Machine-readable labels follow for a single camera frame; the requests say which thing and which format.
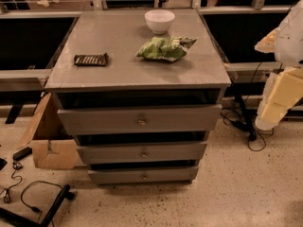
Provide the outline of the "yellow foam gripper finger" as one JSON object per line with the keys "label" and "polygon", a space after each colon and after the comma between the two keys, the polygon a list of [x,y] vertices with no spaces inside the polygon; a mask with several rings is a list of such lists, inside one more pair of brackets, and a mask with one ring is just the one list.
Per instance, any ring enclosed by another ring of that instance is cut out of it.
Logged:
{"label": "yellow foam gripper finger", "polygon": [[277,126],[286,113],[303,98],[303,69],[286,67],[271,73],[265,83],[255,125],[263,131]]}

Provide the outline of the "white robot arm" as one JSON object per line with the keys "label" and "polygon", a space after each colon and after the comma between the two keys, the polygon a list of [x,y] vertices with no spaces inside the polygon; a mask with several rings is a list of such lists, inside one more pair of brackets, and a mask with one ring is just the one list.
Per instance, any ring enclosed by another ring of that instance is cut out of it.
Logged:
{"label": "white robot arm", "polygon": [[303,98],[303,1],[299,1],[277,28],[255,45],[259,52],[273,52],[284,69],[271,73],[258,105],[255,125],[268,131]]}

